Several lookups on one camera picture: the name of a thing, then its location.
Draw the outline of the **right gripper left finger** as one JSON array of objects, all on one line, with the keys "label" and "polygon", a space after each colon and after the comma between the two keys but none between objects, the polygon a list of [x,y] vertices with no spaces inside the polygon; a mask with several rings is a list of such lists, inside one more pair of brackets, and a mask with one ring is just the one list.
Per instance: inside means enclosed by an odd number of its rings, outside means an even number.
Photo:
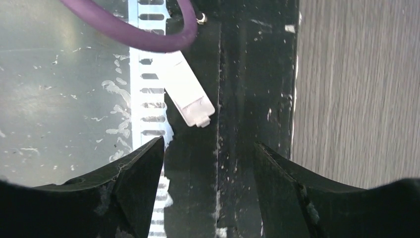
[{"label": "right gripper left finger", "polygon": [[146,238],[164,159],[157,137],[61,185],[0,183],[3,238]]}]

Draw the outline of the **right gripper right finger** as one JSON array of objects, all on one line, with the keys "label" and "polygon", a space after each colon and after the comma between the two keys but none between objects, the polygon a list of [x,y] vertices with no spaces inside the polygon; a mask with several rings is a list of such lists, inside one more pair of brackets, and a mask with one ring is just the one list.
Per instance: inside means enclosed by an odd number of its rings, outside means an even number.
[{"label": "right gripper right finger", "polygon": [[420,181],[363,189],[318,175],[254,144],[254,177],[268,238],[417,238]]}]

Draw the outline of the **white battery cover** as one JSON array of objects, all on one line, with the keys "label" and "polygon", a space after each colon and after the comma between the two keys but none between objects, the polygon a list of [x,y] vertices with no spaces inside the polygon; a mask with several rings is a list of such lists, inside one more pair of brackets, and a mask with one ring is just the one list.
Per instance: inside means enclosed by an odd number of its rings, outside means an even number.
[{"label": "white battery cover", "polygon": [[158,58],[158,78],[189,126],[206,127],[215,108],[180,51]]}]

